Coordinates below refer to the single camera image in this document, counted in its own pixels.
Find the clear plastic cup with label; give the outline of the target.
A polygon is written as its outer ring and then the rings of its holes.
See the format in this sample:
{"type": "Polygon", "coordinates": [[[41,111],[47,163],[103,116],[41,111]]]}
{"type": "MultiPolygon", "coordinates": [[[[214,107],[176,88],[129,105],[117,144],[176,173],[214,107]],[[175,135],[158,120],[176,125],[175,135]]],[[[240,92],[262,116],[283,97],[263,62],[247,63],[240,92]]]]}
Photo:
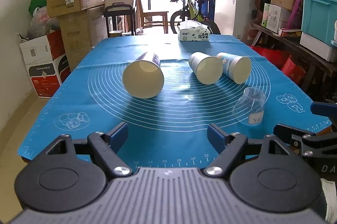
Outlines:
{"type": "Polygon", "coordinates": [[[245,88],[242,96],[233,108],[236,120],[247,126],[257,126],[263,121],[265,113],[265,92],[255,88],[245,88]]]}

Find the purple tall paper cup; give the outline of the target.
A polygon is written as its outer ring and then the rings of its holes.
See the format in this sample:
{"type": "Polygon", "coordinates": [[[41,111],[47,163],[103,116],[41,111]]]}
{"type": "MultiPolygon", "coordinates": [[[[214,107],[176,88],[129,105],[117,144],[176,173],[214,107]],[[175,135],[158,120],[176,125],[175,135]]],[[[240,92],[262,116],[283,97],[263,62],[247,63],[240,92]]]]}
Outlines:
{"type": "Polygon", "coordinates": [[[128,64],[122,75],[123,86],[133,97],[148,99],[157,96],[164,86],[160,59],[153,51],[140,55],[128,64]]]}

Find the blue white paper cup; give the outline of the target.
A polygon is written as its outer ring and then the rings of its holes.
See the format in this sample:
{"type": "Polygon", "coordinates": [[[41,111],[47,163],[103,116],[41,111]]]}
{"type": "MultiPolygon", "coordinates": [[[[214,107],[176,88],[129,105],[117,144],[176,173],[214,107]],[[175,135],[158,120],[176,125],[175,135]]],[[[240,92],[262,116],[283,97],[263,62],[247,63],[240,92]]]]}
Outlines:
{"type": "Polygon", "coordinates": [[[252,69],[249,57],[221,52],[217,54],[217,58],[222,61],[225,76],[238,85],[247,81],[252,69]]]}

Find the red gift bag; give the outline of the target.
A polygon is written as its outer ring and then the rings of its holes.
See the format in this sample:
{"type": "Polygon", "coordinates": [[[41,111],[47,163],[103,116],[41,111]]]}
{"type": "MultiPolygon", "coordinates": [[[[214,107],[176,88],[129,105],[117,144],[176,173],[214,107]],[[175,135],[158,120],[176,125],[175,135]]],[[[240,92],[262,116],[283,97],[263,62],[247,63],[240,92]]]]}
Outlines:
{"type": "Polygon", "coordinates": [[[304,80],[306,76],[304,66],[287,51],[267,49],[258,46],[251,46],[251,49],[265,57],[297,85],[300,85],[304,80]]]}

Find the blue silicone baking mat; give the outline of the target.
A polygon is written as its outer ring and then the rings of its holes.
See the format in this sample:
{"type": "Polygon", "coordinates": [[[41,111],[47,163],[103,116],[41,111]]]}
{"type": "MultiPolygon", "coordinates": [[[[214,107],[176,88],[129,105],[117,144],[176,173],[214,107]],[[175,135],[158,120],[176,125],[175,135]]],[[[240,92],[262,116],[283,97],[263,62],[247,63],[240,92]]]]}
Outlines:
{"type": "Polygon", "coordinates": [[[33,159],[61,134],[86,138],[125,121],[128,139],[118,154],[131,168],[205,167],[217,156],[207,140],[209,124],[255,139],[271,134],[277,124],[313,133],[330,129],[328,118],[311,113],[311,102],[273,64],[230,35],[213,35],[208,42],[180,42],[176,35],[109,38],[86,55],[49,100],[18,154],[33,159]],[[164,86],[156,97],[144,100],[130,96],[122,74],[148,51],[160,59],[164,86]],[[195,52],[247,56],[252,63],[250,77],[241,85],[226,76],[213,85],[203,85],[188,63],[195,52]],[[263,121],[257,126],[244,125],[233,115],[247,87],[266,95],[263,121]]]}

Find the teal plastic storage crate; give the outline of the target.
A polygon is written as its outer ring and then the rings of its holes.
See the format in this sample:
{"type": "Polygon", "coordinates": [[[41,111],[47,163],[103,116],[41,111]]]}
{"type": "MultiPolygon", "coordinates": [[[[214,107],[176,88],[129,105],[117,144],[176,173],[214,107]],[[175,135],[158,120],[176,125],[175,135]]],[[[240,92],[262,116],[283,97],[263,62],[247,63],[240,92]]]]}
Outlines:
{"type": "Polygon", "coordinates": [[[302,32],[335,47],[336,0],[303,0],[302,32]]]}

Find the red white cardboard box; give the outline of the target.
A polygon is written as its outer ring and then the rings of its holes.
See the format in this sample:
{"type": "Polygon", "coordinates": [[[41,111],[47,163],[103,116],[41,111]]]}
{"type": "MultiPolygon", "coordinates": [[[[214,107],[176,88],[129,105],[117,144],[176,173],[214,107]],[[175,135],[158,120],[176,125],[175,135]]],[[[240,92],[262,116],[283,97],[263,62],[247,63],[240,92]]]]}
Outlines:
{"type": "Polygon", "coordinates": [[[37,96],[51,98],[71,73],[61,31],[22,41],[20,48],[37,96]]]}

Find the white green small box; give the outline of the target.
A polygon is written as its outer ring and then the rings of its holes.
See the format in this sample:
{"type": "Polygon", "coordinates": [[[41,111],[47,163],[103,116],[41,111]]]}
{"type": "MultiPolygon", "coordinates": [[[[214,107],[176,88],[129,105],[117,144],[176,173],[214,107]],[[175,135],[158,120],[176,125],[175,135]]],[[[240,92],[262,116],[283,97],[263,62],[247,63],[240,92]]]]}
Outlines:
{"type": "Polygon", "coordinates": [[[262,18],[262,27],[278,33],[280,28],[288,24],[291,12],[277,5],[265,4],[262,18]]]}

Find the lower brown cardboard box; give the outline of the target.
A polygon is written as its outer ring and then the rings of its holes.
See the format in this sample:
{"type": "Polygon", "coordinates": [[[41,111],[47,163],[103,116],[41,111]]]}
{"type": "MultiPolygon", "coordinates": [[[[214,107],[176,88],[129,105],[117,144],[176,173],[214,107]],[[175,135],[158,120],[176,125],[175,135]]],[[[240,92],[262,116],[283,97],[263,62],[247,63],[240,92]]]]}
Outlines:
{"type": "Polygon", "coordinates": [[[100,41],[107,38],[104,7],[78,11],[58,17],[68,64],[74,70],[100,41]]]}

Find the tissue pack white green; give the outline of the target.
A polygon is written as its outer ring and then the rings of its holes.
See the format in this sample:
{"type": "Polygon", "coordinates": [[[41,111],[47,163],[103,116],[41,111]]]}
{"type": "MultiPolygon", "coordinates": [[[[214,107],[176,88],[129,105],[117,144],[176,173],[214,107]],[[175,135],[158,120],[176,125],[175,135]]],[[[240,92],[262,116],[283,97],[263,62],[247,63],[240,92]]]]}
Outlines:
{"type": "Polygon", "coordinates": [[[206,25],[193,20],[180,22],[178,30],[180,41],[209,41],[211,34],[206,25]]]}

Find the wooden chair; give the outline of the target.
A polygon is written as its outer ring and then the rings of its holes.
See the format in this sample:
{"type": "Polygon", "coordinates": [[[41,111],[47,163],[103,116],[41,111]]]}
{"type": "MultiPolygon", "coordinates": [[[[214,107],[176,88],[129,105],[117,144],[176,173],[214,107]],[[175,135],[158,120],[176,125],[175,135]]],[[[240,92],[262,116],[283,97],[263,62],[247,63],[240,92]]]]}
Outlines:
{"type": "Polygon", "coordinates": [[[136,0],[136,5],[142,29],[163,27],[164,33],[169,33],[168,11],[144,11],[141,0],[136,0]]]}

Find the white chest freezer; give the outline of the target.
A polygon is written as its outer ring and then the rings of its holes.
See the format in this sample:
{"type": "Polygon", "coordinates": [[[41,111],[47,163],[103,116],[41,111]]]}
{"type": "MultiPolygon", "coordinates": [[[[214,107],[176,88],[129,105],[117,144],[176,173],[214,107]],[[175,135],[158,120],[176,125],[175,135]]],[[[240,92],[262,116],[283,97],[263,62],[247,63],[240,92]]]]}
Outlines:
{"type": "Polygon", "coordinates": [[[247,41],[255,0],[215,0],[214,22],[221,34],[247,41]]]}

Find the green black bicycle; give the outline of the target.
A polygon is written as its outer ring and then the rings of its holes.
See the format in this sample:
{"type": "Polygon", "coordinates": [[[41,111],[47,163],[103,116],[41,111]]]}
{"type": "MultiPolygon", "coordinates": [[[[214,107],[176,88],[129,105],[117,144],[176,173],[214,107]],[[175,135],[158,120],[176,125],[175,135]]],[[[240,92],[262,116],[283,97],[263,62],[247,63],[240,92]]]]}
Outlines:
{"type": "Polygon", "coordinates": [[[170,27],[174,34],[177,33],[178,26],[182,21],[192,20],[200,22],[203,25],[207,26],[207,29],[210,30],[211,34],[221,34],[218,25],[208,19],[204,14],[202,14],[202,4],[206,2],[206,0],[195,0],[198,3],[198,8],[195,5],[193,0],[187,0],[184,4],[183,8],[174,12],[170,18],[170,27]]]}

